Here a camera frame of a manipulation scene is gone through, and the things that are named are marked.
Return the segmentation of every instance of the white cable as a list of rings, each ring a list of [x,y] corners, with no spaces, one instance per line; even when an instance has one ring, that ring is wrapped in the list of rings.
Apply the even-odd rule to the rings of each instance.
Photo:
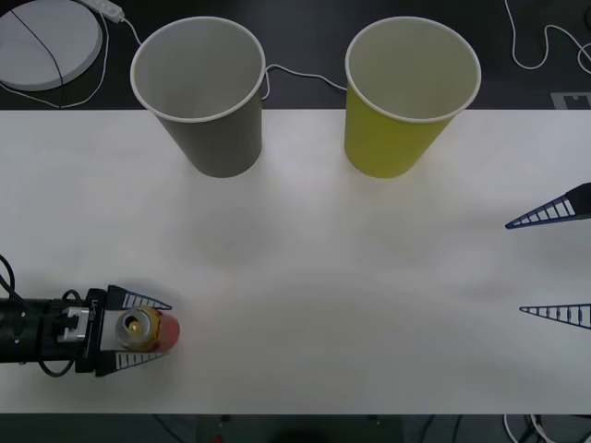
[[[136,38],[136,42],[138,42],[138,45],[141,46],[141,40],[139,39],[138,33],[136,32],[136,29],[133,27],[131,22],[129,20],[127,20],[125,17],[121,18],[121,21],[125,22],[131,28],[131,31],[133,32],[133,36]]]
[[[291,69],[288,69],[285,66],[268,65],[267,69],[265,69],[265,79],[267,80],[267,93],[263,96],[262,100],[267,100],[269,98],[269,94],[271,94],[271,84],[269,83],[269,71],[274,68],[281,69],[282,71],[288,72],[289,74],[292,74],[294,76],[307,77],[307,78],[319,78],[321,80],[326,81],[333,88],[336,88],[338,90],[347,90],[347,88],[345,88],[341,85],[337,85],[336,83],[333,83],[330,80],[328,80],[326,77],[320,76],[318,74],[304,74],[303,72],[296,72]]]
[[[540,437],[542,437],[542,439],[546,442],[546,443],[556,443],[554,440],[551,440],[550,438],[548,438],[548,436],[546,435],[546,433],[544,432],[544,429],[542,428],[542,426],[540,426],[537,423],[536,417],[534,415],[529,415],[530,420],[532,421],[532,425],[534,426],[534,428],[536,429],[537,433],[539,434]]]
[[[80,106],[81,104],[86,103],[88,100],[90,100],[92,97],[94,97],[94,94],[96,94],[99,91],[99,89],[101,88],[101,86],[103,85],[104,73],[106,72],[106,69],[107,69],[107,55],[109,54],[109,29],[107,28],[107,22],[104,20],[103,14],[101,14],[99,12],[99,15],[103,19],[104,31],[107,36],[107,39],[106,39],[106,42],[104,45],[103,73],[101,74],[101,81],[99,81],[99,86],[96,87],[96,89],[92,92],[92,94],[86,100],[83,100],[82,102],[78,102],[78,103],[72,103],[72,104],[67,104],[65,106],[61,106],[61,109],[73,108],[75,106]],[[17,90],[9,89],[2,83],[0,83],[0,86],[4,90],[7,90],[8,92],[11,92],[13,94],[20,95],[21,97],[26,97],[28,99],[35,100],[36,102],[45,103],[45,104],[48,104],[49,106],[52,106],[54,108],[58,108],[58,109],[60,108],[60,106],[58,106],[57,104],[49,103],[49,102],[46,102],[45,100],[37,99],[36,97],[31,97],[30,95],[24,94],[24,93],[19,92]]]
[[[505,425],[505,432],[507,433],[507,436],[509,436],[509,438],[511,439],[511,441],[513,443],[519,443],[519,441],[517,440],[517,438],[515,438],[515,436],[511,432],[511,429],[509,428],[509,423],[507,422],[507,414],[505,414],[502,417],[502,423]]]
[[[511,54],[513,56],[513,61],[519,67],[522,67],[523,69],[533,70],[533,69],[538,69],[539,67],[543,66],[546,63],[546,60],[548,59],[549,50],[550,50],[550,45],[549,45],[549,40],[548,40],[548,29],[553,28],[554,30],[561,30],[562,32],[564,32],[574,42],[574,44],[577,45],[577,47],[579,48],[579,53],[577,55],[579,67],[581,67],[581,69],[583,69],[587,74],[591,74],[591,71],[588,70],[587,68],[585,68],[583,66],[582,61],[581,61],[581,53],[583,53],[591,62],[591,55],[589,55],[587,53],[587,51],[585,50],[585,48],[587,46],[591,45],[591,43],[586,44],[585,46],[581,46],[581,44],[572,36],[572,34],[569,31],[564,30],[563,28],[556,26],[556,25],[546,25],[544,27],[544,39],[546,40],[546,53],[544,54],[544,58],[542,59],[542,61],[539,62],[539,64],[537,64],[535,66],[526,66],[526,65],[522,65],[521,63],[519,63],[519,61],[517,60],[517,56],[515,55],[515,45],[517,43],[517,32],[515,31],[515,23],[513,23],[513,17],[511,15],[511,9],[509,9],[508,2],[509,2],[509,0],[505,0],[505,8],[507,9],[507,15],[509,16],[509,21],[511,22],[511,29],[513,30],[513,46],[511,49]]]
[[[104,15],[101,14],[101,13],[99,13],[99,15],[103,19],[104,32],[107,34],[107,40],[106,40],[106,42],[104,44],[103,73],[101,74],[101,81],[99,81],[99,86],[96,87],[96,90],[94,90],[92,92],[92,94],[89,95],[89,97],[86,100],[83,100],[82,102],[78,102],[78,103],[73,103],[73,104],[68,104],[66,106],[62,106],[62,108],[73,108],[74,106],[79,106],[81,104],[86,103],[88,100],[90,100],[92,97],[94,97],[94,94],[96,94],[99,91],[99,89],[101,88],[101,86],[103,85],[104,73],[107,70],[107,55],[109,54],[109,29],[107,28],[107,22],[104,21]]]

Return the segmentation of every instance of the white tabletop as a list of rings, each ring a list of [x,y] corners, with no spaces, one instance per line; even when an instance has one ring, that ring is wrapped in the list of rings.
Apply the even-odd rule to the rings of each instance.
[[[589,413],[591,221],[504,223],[591,181],[591,112],[468,111],[393,180],[344,111],[265,111],[251,170],[192,168],[147,112],[0,113],[0,252],[26,297],[174,306],[171,355],[105,378],[0,365],[0,413]]]

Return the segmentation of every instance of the gray paper cup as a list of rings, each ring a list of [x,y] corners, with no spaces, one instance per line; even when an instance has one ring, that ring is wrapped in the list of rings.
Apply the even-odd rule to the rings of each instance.
[[[154,32],[131,63],[131,87],[197,169],[238,175],[260,155],[265,54],[246,28],[194,17]]]

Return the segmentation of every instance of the paper cup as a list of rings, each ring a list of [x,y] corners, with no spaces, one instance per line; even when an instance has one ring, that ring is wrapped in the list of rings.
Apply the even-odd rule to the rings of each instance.
[[[416,17],[386,18],[347,50],[344,148],[362,173],[408,171],[480,88],[474,50],[450,28]]]
[[[195,17],[154,32],[131,63],[131,87],[197,169],[247,170],[261,146],[259,86],[265,54],[246,28]]]

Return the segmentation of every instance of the soda can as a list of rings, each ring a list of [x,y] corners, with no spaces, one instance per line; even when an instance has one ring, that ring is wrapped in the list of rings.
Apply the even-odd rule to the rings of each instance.
[[[139,353],[164,353],[175,346],[180,327],[176,318],[150,307],[128,309],[117,320],[122,346]]]

